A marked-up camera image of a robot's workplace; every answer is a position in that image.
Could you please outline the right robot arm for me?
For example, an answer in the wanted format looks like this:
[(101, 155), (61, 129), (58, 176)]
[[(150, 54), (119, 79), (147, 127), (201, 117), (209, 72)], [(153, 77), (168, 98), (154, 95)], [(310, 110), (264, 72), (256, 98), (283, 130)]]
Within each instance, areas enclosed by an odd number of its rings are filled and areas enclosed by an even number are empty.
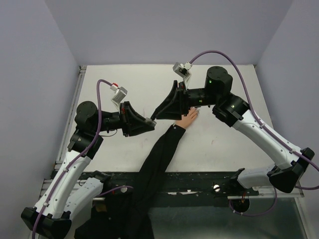
[(213, 66), (207, 70), (204, 88), (188, 89), (189, 67), (175, 64), (173, 70), (183, 78), (174, 81), (169, 95), (155, 109), (152, 120), (179, 120), (192, 107), (212, 107), (221, 122), (239, 131), (273, 161), (273, 165), (258, 169), (239, 169), (231, 178), (230, 191), (241, 195), (253, 187), (273, 186), (284, 193), (297, 187), (315, 153), (289, 143), (256, 115), (241, 97), (231, 93), (233, 78), (227, 70)]

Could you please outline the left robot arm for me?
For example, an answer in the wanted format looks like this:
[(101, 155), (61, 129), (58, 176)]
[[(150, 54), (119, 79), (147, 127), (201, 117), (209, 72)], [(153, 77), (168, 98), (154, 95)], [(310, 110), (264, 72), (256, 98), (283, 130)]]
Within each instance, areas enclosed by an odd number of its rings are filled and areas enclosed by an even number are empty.
[(125, 137), (136, 136), (155, 128), (155, 117), (145, 118), (129, 102), (118, 112), (103, 112), (91, 101), (76, 110), (76, 130), (53, 181), (34, 207), (26, 207), (21, 218), (33, 234), (47, 239), (67, 236), (74, 218), (95, 196), (110, 193), (110, 176), (95, 171), (79, 189), (74, 190), (84, 169), (93, 160), (103, 142), (100, 132), (121, 129)]

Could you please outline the black sleeve forearm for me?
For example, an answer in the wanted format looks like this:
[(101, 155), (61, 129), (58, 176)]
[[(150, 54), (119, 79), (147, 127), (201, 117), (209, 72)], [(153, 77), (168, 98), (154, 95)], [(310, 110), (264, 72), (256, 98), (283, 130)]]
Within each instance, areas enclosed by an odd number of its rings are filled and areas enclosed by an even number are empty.
[(133, 190), (126, 194), (107, 194), (106, 211), (95, 207), (91, 217), (75, 230), (76, 239), (152, 239), (154, 233), (148, 216), (157, 191), (185, 129), (177, 125), (168, 128), (153, 146), (138, 172)]

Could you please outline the glitter nail polish bottle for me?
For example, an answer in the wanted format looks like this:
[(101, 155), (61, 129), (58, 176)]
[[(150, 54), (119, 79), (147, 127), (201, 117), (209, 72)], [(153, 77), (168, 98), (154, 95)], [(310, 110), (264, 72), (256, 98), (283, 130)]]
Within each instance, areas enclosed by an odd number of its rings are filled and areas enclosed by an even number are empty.
[(156, 122), (150, 118), (146, 118), (146, 123), (149, 124), (149, 125), (152, 125), (153, 127), (156, 126)]

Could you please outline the mannequin hand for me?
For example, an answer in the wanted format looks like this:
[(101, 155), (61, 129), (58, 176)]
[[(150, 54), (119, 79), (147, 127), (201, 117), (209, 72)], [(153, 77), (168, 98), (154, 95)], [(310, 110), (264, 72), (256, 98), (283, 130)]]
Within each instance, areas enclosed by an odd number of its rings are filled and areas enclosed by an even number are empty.
[(182, 115), (180, 120), (175, 121), (174, 125), (187, 129), (198, 117), (199, 110), (197, 108), (191, 108), (186, 116)]

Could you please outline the aluminium rail frame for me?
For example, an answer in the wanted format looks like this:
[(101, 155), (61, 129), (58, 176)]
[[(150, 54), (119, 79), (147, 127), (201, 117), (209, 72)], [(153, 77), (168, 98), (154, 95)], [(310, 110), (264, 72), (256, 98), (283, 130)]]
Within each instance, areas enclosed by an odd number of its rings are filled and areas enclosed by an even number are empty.
[[(268, 125), (272, 124), (269, 109), (252, 65), (234, 68), (226, 66), (233, 77), (232, 92), (242, 98), (250, 97), (256, 114)], [(168, 95), (173, 81), (179, 76), (168, 64), (148, 65), (96, 65), (85, 66), (79, 73), (72, 105), (64, 124), (64, 135), (57, 163), (62, 165), (67, 144), (75, 130), (75, 109), (83, 101), (97, 100), (100, 90), (102, 109), (113, 112), (110, 83), (128, 90), (126, 100), (144, 117), (150, 117), (155, 108)], [(138, 171), (155, 141), (171, 125), (169, 120), (157, 121), (154, 131), (125, 137), (122, 132), (112, 133), (104, 139), (93, 161), (85, 171)], [(234, 171), (269, 166), (271, 159), (240, 132), (220, 122), (211, 108), (202, 107), (195, 124), (187, 130), (168, 167), (171, 172), (182, 171)]]

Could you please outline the metal sheet panel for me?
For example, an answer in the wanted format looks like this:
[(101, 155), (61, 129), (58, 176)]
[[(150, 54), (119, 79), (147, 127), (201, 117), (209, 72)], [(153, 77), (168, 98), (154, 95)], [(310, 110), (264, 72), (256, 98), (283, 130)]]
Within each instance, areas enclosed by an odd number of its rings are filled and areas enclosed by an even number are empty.
[(150, 219), (157, 239), (305, 239), (297, 205), (279, 198), (260, 217), (241, 217), (229, 208), (153, 208)]

